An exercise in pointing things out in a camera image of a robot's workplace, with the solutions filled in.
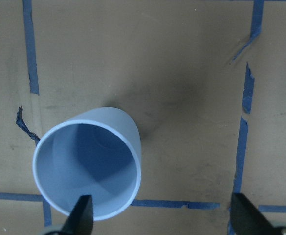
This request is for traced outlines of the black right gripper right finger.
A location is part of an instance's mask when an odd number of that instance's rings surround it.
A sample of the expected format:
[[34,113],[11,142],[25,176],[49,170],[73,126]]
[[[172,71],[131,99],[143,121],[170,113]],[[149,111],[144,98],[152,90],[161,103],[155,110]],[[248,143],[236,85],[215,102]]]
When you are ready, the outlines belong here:
[[237,235],[279,234],[279,230],[242,193],[231,196],[230,222]]

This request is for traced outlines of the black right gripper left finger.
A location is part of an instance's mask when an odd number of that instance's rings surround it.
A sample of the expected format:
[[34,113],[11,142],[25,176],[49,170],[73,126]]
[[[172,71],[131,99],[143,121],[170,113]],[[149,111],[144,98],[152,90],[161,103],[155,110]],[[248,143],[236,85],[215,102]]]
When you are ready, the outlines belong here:
[[93,230],[93,202],[91,195],[82,195],[61,228],[62,235],[90,235]]

